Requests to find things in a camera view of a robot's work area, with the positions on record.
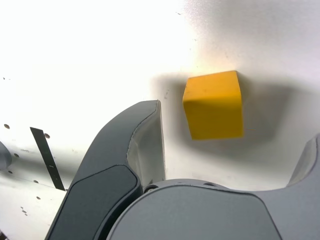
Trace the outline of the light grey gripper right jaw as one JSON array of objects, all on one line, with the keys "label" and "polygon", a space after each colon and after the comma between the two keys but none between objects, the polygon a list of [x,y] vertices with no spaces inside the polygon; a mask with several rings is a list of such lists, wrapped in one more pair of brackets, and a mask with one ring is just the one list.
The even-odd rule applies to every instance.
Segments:
[{"label": "light grey gripper right jaw", "polygon": [[317,240],[320,138],[309,140],[288,185],[239,191],[169,182],[135,200],[109,240]]}]

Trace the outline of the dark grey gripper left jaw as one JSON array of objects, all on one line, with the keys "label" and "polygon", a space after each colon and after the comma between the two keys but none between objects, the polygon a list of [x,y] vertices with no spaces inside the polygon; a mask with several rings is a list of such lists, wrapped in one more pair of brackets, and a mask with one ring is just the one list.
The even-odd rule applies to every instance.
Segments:
[{"label": "dark grey gripper left jaw", "polygon": [[121,213],[165,179],[161,102],[119,113],[89,146],[46,235],[48,240],[105,239]]}]

